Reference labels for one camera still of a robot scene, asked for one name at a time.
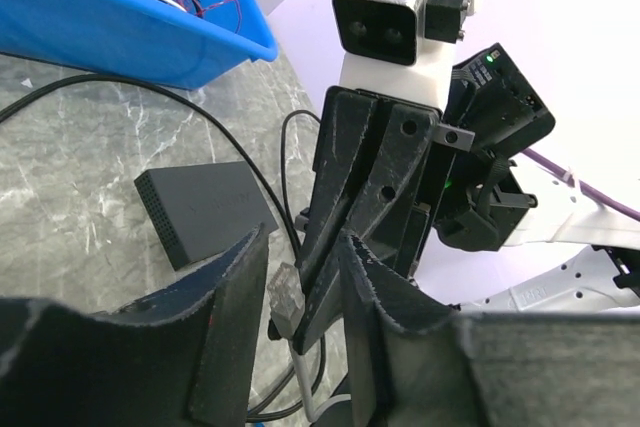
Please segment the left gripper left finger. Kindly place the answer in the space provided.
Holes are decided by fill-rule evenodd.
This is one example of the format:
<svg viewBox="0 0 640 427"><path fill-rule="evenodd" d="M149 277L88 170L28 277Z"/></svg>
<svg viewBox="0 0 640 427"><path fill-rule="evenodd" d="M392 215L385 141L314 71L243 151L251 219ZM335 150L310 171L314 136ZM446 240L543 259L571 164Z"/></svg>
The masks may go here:
<svg viewBox="0 0 640 427"><path fill-rule="evenodd" d="M1 302L5 426L241 426L268 234L256 227L179 281L112 313Z"/></svg>

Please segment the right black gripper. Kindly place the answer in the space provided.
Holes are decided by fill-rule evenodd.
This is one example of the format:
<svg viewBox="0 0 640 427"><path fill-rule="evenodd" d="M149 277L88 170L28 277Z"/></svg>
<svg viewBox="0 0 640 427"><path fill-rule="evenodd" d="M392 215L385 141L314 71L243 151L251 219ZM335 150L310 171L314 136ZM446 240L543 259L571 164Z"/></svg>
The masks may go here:
<svg viewBox="0 0 640 427"><path fill-rule="evenodd" d="M331 263L341 230L367 241L392 210L408 214L440 120L433 109L378 105L368 94L334 86L325 97L314 158L306 237L297 260L306 296L293 337L307 352L339 317L339 273ZM399 252L399 274L412 276L431 230L447 246L497 251L528 211L533 194L515 180L512 158L538 140L538 101L452 101L446 124L474 134L468 151L433 147Z"/></svg>

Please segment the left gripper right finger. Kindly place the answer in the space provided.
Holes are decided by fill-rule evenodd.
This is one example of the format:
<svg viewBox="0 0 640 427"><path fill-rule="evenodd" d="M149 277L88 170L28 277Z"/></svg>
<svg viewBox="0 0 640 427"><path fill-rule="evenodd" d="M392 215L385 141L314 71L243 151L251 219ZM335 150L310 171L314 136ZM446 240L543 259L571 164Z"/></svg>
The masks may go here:
<svg viewBox="0 0 640 427"><path fill-rule="evenodd" d="M337 243L357 426L635 426L631 316L462 313Z"/></svg>

